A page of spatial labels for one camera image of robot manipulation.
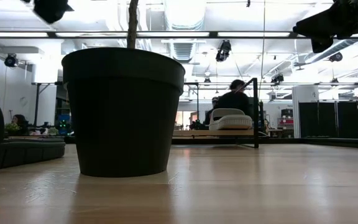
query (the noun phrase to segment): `black plant pot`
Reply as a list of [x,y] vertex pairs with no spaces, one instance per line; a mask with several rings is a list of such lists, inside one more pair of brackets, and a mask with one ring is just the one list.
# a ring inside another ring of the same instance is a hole
[[135,177],[167,169],[185,69],[160,54],[95,48],[63,60],[80,170]]

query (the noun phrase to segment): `wooden floor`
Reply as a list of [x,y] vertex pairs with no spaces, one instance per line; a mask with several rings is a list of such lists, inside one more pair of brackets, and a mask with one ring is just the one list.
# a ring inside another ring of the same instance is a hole
[[104,179],[63,159],[0,170],[0,223],[358,224],[358,149],[174,147],[168,172]]

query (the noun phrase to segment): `black sofa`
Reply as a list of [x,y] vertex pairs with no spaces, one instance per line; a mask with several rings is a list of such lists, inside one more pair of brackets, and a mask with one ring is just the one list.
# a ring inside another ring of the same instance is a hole
[[4,139],[4,118],[0,109],[0,169],[63,157],[62,139]]

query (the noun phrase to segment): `tree trunk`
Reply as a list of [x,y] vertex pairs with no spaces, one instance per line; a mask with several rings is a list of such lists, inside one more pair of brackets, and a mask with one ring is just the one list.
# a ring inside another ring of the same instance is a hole
[[139,0],[131,0],[129,3],[129,23],[127,48],[134,49],[136,47],[136,31],[137,31],[137,3]]

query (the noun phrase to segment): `person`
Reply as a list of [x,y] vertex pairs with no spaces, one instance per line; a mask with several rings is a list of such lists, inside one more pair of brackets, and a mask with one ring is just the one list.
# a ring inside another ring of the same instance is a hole
[[242,80],[234,80],[230,84],[230,92],[219,97],[218,108],[231,108],[242,110],[246,115],[249,116],[249,99],[244,93],[246,83]]
[[211,121],[212,111],[214,109],[216,109],[216,105],[218,104],[218,100],[219,100],[219,97],[217,97],[217,96],[212,98],[212,109],[210,109],[205,115],[205,121],[204,121],[205,125],[209,125],[209,122]]
[[15,123],[20,127],[20,130],[18,130],[18,135],[28,135],[29,134],[29,127],[28,127],[28,121],[25,119],[25,117],[21,114],[15,114],[12,118],[12,123]]

